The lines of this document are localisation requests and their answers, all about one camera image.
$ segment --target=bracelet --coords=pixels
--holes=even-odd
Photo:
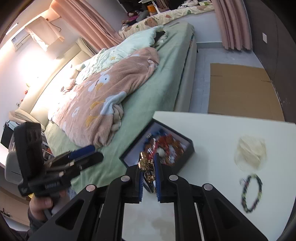
[[[257,198],[256,198],[255,202],[253,203],[252,207],[249,209],[247,207],[247,203],[246,203],[246,194],[247,194],[247,190],[248,190],[248,187],[249,187],[249,184],[250,184],[250,180],[252,178],[255,178],[257,180],[257,183],[258,183],[258,186],[259,186],[259,191],[258,191],[258,195],[257,195]],[[242,206],[243,206],[244,211],[246,213],[251,213],[251,212],[253,212],[253,210],[255,210],[258,202],[260,201],[261,195],[262,195],[262,182],[261,182],[260,178],[256,174],[252,174],[252,175],[248,176],[246,181],[245,181],[244,189],[243,189],[243,192],[242,192]]]

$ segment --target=black box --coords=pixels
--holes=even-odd
[[[139,154],[143,151],[144,143],[147,139],[147,136],[150,133],[154,133],[163,129],[165,133],[171,134],[174,139],[180,141],[184,148],[184,153],[178,158],[178,161],[172,166],[172,171],[174,174],[177,174],[182,166],[188,161],[191,155],[194,153],[194,147],[192,140],[183,136],[182,134],[176,132],[172,128],[166,126],[165,124],[152,119],[140,132],[140,134],[135,138],[135,140],[129,145],[125,152],[120,156],[120,160],[126,167],[130,167],[138,164]]]
[[[4,145],[7,149],[9,148],[12,134],[13,134],[13,130],[8,126],[7,123],[5,123],[4,130],[2,133],[2,138],[1,138],[1,144]]]

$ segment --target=clear plastic bag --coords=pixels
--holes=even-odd
[[[239,139],[234,162],[242,171],[259,170],[266,161],[267,152],[262,138],[243,136]]]

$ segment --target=white table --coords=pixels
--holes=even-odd
[[[296,127],[293,123],[180,112],[155,112],[154,119],[193,141],[195,154],[179,172],[189,183],[213,184],[269,241],[284,230],[296,197]],[[262,198],[250,214],[240,204],[239,180],[250,173],[234,162],[238,139],[243,135],[265,140],[267,161],[255,173],[263,182]],[[258,185],[252,180],[247,204],[254,202]],[[123,238],[127,241],[175,240],[173,204],[160,204],[156,196],[143,193],[140,204],[127,204]]]
[[[5,168],[7,155],[8,149],[4,145],[0,144],[0,167]]]

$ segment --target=cardboard sheet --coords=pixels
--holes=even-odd
[[[232,64],[211,64],[208,113],[284,121],[265,69]]]

